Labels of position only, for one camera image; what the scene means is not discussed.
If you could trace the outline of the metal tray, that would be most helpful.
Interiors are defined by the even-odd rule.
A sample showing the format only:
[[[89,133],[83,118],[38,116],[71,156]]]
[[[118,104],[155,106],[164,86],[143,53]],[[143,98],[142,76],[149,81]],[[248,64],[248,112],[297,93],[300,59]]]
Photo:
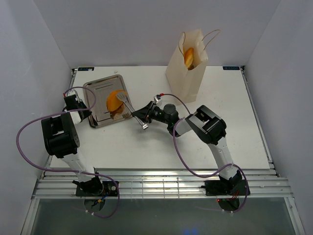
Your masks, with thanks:
[[[89,116],[92,128],[103,127],[132,117],[131,111],[120,101],[116,94],[127,95],[126,85],[121,75],[113,75],[84,84],[84,103],[94,105]]]

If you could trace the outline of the metal tongs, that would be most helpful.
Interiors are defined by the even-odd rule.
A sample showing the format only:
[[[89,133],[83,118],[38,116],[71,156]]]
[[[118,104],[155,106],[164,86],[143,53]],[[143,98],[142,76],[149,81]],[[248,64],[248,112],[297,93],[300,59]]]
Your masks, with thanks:
[[[116,97],[125,104],[125,106],[129,109],[131,114],[135,111],[133,106],[128,101],[127,96],[124,92],[118,92],[116,94]],[[136,117],[134,115],[133,115],[133,117],[137,120],[137,122],[140,124],[140,126],[142,127],[143,130],[148,129],[148,124],[144,123],[142,120],[140,120],[138,117]]]

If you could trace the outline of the oval bread loaf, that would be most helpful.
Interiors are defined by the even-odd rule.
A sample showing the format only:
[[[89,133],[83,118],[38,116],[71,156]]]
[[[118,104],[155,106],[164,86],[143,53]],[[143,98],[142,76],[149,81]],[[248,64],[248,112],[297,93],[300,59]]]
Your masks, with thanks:
[[[116,94],[118,92],[124,92],[125,94],[127,94],[124,90],[115,90],[115,91],[112,91],[109,96],[107,97],[107,100],[106,100],[106,107],[107,107],[107,110],[109,112],[114,112],[115,110],[117,110],[122,104],[123,102],[120,101],[117,97],[116,97]]]

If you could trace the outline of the beige paper bag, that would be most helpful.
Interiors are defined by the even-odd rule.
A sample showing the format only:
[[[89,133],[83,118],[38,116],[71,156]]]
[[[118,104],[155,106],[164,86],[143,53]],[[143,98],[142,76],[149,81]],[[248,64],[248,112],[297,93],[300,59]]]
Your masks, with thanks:
[[[220,33],[215,29],[203,35],[200,29],[182,32],[178,45],[170,59],[166,69],[166,77],[172,94],[176,95],[185,103],[196,101],[204,72],[208,62],[205,38],[214,34],[215,38]],[[190,68],[184,63],[184,53],[192,47],[194,49],[194,60]]]

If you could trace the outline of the long baguette bread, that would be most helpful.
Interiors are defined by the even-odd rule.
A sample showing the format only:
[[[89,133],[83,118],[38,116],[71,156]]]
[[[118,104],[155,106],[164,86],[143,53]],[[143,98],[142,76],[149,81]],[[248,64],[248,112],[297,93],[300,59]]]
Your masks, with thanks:
[[[193,60],[194,60],[194,49],[190,47],[185,53],[184,53],[184,63],[187,68],[190,68]]]

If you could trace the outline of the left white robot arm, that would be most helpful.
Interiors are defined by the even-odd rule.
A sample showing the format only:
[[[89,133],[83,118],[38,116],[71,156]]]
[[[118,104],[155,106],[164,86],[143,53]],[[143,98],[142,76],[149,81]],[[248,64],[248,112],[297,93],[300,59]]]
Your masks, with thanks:
[[[41,120],[43,138],[49,155],[65,162],[78,178],[73,181],[84,193],[100,195],[104,184],[95,174],[97,171],[88,164],[78,148],[79,137],[75,125],[91,115],[86,105],[74,92],[65,95],[65,113]]]

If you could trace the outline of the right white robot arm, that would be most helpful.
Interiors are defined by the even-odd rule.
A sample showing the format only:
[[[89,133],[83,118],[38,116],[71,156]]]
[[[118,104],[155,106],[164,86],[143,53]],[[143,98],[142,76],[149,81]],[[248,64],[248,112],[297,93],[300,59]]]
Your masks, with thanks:
[[[226,123],[206,106],[200,106],[194,113],[179,119],[174,104],[159,108],[154,102],[132,111],[132,115],[144,123],[156,120],[167,124],[168,132],[175,138],[194,131],[197,137],[208,145],[218,167],[219,180],[216,183],[205,183],[207,192],[212,195],[230,195],[239,188],[242,175],[233,164],[226,142]]]

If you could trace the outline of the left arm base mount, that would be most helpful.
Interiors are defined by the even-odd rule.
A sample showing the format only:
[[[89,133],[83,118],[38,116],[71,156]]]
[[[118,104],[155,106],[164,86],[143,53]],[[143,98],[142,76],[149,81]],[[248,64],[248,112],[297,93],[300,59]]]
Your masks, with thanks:
[[[103,184],[102,191],[96,194],[83,192],[83,190],[77,186],[75,196],[78,197],[102,197],[104,195],[109,197],[118,196],[117,187],[112,181],[103,181],[102,184]]]

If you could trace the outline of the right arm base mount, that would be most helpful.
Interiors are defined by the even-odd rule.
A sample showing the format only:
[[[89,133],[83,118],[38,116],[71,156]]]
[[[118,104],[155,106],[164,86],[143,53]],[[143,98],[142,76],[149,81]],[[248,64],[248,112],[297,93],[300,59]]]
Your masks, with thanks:
[[[250,195],[250,189],[246,185],[245,180],[240,180],[239,183],[233,185],[229,185],[221,180],[207,180],[204,181],[204,185],[201,188],[205,189],[205,195],[207,196],[245,196]]]

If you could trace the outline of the aluminium frame rail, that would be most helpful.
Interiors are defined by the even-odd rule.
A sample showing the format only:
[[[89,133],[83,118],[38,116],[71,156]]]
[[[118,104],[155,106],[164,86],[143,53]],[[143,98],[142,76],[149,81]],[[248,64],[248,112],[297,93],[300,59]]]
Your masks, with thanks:
[[[119,182],[122,199],[189,199],[204,198],[204,179],[187,170],[101,170]],[[288,179],[279,177],[273,168],[245,170],[251,198],[293,197]],[[76,176],[71,172],[45,172],[36,182],[33,197],[69,199],[75,197]]]

